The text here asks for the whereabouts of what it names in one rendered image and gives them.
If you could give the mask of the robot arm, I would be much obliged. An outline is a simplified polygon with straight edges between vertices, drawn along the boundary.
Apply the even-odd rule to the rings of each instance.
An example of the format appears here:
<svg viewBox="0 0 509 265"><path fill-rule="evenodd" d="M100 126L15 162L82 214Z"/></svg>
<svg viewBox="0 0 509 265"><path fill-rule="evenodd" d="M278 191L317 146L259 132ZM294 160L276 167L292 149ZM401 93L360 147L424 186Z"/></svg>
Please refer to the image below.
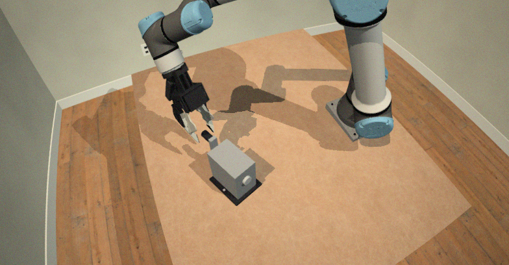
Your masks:
<svg viewBox="0 0 509 265"><path fill-rule="evenodd" d="M177 42L210 28L211 8L232 1L236 0L183 0L176 11L166 16L159 11L140 20L138 28L159 73L179 69L185 59ZM391 93L386 87L388 70L384 65L381 25L389 0L329 1L336 21L344 26L352 67L337 115L361 137L386 136L393 130L394 122Z"/></svg>

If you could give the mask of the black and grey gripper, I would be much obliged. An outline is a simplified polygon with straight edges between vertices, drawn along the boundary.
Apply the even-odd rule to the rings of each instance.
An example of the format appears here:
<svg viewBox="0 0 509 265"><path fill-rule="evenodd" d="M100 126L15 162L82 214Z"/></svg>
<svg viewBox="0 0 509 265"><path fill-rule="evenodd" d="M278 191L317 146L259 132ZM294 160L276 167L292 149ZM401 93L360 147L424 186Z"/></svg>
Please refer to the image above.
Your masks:
<svg viewBox="0 0 509 265"><path fill-rule="evenodd" d="M194 133L197 131L197 128L191 120L189 112L193 112L194 110L200 112L203 119L206 121L206 126L212 132L214 132L214 125L212 123L214 117L211 113L208 113L209 110L206 107L206 102L210 99L203 84L201 82L192 82L188 74L188 67L185 65L186 63L184 62L184 64L177 69L178 71L173 70L169 73L162 74L162 76L164 79L171 78L174 84L173 93L171 94L173 104L171 106L175 119L187 133L199 143L199 139ZM186 107L184 111L180 103L182 103L183 108Z"/></svg>

